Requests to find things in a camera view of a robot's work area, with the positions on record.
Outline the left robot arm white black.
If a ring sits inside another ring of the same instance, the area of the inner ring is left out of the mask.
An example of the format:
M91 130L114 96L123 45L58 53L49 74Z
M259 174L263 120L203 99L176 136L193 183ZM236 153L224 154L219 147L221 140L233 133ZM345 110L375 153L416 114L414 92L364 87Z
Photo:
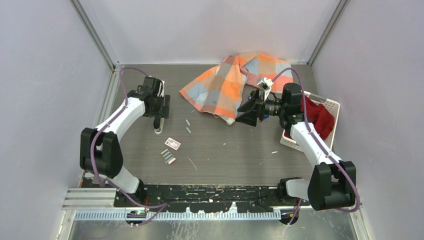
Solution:
M147 76L107 120L81 132L81 169L108 179L127 193L126 200L135 207L146 200L144 183L124 167L120 140L140 117L153 118L153 130L161 134L164 121L169 117L170 99L170 95L165 94L165 82Z

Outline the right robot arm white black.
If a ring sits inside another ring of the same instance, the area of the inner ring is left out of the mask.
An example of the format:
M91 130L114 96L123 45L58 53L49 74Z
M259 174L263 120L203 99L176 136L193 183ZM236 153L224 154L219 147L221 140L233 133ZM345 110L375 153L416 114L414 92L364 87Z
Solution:
M306 96L301 85L287 83L282 96L269 100L271 88L265 83L251 92L251 97L238 109L236 122L255 127L265 116L277 116L279 124L296 142L312 166L310 180L284 178L279 183L277 198L283 205L296 199L309 202L316 211L337 209L355 212L360 207L356 187L356 167L343 161L325 144L307 115Z

